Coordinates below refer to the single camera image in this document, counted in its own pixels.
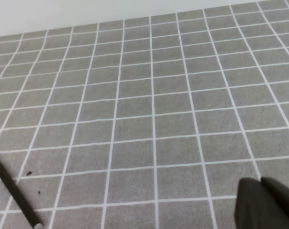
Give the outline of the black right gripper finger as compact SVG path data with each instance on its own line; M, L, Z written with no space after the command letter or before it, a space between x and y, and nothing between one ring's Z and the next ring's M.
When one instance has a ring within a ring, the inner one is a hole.
M240 179L234 220L237 229L289 229L289 187L271 177Z

